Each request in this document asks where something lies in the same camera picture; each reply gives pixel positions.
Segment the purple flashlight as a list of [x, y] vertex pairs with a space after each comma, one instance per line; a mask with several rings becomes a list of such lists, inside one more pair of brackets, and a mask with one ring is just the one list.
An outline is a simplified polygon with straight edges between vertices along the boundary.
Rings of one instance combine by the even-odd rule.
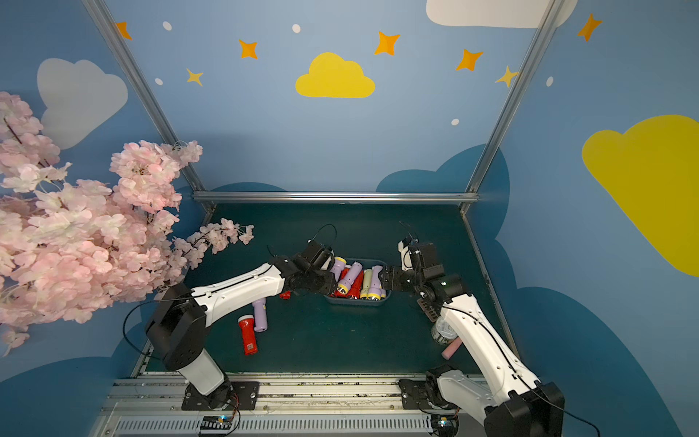
[[357, 278], [359, 273], [363, 271], [363, 266], [360, 264], [360, 262], [354, 262], [351, 264], [351, 269], [349, 270], [349, 273], [344, 279], [343, 285], [349, 288], [351, 288], [351, 285], [353, 284], [354, 280]]
[[385, 296], [385, 291], [382, 289], [382, 283], [380, 282], [382, 270], [382, 265], [376, 265], [371, 269], [371, 283], [367, 292], [368, 300], [382, 300]]
[[340, 281], [340, 275], [344, 272], [345, 266], [347, 265], [347, 261], [339, 256], [336, 256], [333, 260], [331, 269], [329, 270], [333, 277], [335, 282]]
[[254, 310], [254, 331], [262, 333], [269, 328], [266, 299], [255, 300], [252, 304]]

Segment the blue plastic storage box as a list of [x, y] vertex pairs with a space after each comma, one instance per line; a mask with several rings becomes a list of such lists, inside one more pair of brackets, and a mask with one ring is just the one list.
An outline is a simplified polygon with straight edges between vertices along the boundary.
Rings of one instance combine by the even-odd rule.
[[331, 273], [339, 284], [325, 296], [330, 304], [357, 307], [379, 307], [391, 298], [384, 278], [388, 265], [381, 260], [336, 257]]

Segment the pale green flashlight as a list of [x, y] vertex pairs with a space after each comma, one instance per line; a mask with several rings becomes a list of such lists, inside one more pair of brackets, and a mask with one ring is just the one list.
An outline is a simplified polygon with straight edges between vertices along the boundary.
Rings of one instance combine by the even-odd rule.
[[373, 272], [372, 269], [366, 269], [362, 276], [362, 288], [360, 289], [360, 298], [366, 300], [369, 297], [371, 290]]

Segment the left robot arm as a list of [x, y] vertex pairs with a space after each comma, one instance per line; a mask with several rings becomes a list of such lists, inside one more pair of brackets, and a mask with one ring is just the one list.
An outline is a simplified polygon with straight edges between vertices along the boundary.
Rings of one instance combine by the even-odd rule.
[[337, 284], [329, 270], [332, 249], [309, 240], [293, 257], [276, 256], [247, 273], [209, 286], [170, 287], [145, 327], [147, 338], [168, 371], [180, 373], [197, 393], [211, 396], [228, 377], [205, 350], [210, 327], [229, 313], [285, 291], [328, 294]]

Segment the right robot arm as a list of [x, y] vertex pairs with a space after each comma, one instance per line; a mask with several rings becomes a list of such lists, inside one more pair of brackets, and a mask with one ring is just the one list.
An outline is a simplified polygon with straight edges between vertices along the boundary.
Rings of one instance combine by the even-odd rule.
[[485, 380], [480, 385], [449, 364], [427, 372], [416, 404], [422, 410], [458, 410], [488, 436], [560, 436], [564, 395], [542, 383], [509, 348], [457, 274], [449, 275], [429, 242], [405, 238], [400, 265], [380, 275], [390, 291], [414, 291], [456, 333]]

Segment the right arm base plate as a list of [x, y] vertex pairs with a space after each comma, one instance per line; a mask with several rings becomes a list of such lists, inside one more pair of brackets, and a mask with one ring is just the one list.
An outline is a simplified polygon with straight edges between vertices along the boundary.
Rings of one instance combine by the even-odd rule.
[[478, 404], [478, 396], [460, 373], [444, 373], [426, 380], [398, 380], [404, 410], [466, 409]]

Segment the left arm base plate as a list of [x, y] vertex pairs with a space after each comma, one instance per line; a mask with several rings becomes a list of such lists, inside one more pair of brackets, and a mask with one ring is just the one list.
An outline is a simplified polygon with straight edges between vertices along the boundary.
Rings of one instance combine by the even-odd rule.
[[197, 412], [252, 411], [256, 407], [259, 392], [259, 382], [225, 381], [212, 393], [204, 395], [192, 383], [189, 383], [185, 389], [181, 409], [182, 411]]

